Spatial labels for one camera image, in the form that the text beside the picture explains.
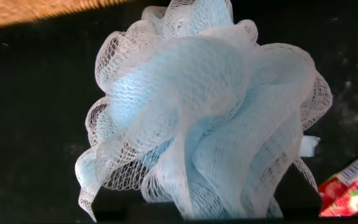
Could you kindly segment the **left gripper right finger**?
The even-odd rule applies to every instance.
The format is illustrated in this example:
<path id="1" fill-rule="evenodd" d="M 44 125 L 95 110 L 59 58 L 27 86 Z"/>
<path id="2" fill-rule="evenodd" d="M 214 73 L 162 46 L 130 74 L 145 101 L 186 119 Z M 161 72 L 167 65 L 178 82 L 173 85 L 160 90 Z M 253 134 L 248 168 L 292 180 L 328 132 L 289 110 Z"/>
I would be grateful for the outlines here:
<path id="1" fill-rule="evenodd" d="M 277 186 L 274 197 L 284 218 L 318 218 L 322 200 L 292 164 Z"/>

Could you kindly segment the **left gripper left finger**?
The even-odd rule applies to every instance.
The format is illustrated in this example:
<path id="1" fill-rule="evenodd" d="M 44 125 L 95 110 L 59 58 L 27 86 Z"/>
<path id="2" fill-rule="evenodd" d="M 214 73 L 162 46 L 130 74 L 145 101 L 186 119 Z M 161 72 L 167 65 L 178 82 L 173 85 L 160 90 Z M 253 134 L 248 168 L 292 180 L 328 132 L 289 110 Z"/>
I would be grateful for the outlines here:
<path id="1" fill-rule="evenodd" d="M 172 202 L 147 203 L 139 190 L 101 188 L 92 203 L 98 222 L 175 222 L 179 211 Z"/>

